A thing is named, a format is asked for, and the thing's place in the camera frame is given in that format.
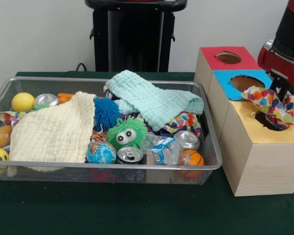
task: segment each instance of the wire mesh basket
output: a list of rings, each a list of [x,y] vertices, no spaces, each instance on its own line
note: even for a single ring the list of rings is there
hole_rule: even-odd
[[[11,100],[20,92],[38,96],[44,93],[57,95],[82,91],[104,96],[103,86],[106,81],[105,79],[15,77],[7,80],[0,88],[0,111],[11,110]],[[15,176],[9,177],[7,173],[3,173],[0,175],[0,180],[204,184],[212,171],[221,167],[222,157],[203,87],[195,82],[152,81],[152,83],[161,89],[190,91],[203,99],[204,113],[200,116],[201,145],[198,151],[205,160],[204,166],[147,165],[146,158],[150,156],[144,156],[145,161],[141,165],[0,161],[0,169],[17,168]]]

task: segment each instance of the light green washcloth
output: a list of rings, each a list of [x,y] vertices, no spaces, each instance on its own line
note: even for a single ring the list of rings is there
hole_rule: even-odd
[[[204,103],[197,95],[179,90],[162,90],[139,75],[125,70],[106,82],[121,98],[122,114],[141,113],[154,131],[159,131],[182,111],[201,115]]]

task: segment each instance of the table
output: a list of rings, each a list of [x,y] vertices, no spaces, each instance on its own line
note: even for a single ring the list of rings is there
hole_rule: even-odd
[[[97,72],[18,76],[110,78]],[[192,80],[193,73],[142,73]],[[222,169],[203,186],[0,182],[0,235],[292,235],[294,194],[233,196]]]

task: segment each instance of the toy eye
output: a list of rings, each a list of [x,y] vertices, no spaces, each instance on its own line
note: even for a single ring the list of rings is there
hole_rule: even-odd
[[[125,132],[120,132],[118,133],[117,135],[117,142],[121,145],[125,145],[128,143],[128,138],[127,136],[125,135]]]
[[[126,129],[124,133],[126,134],[129,142],[135,140],[136,132],[133,129]]]

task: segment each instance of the pull tab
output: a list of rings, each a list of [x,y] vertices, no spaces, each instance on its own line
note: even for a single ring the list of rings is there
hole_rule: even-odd
[[[125,152],[126,159],[132,161],[135,159],[133,150],[127,149]]]

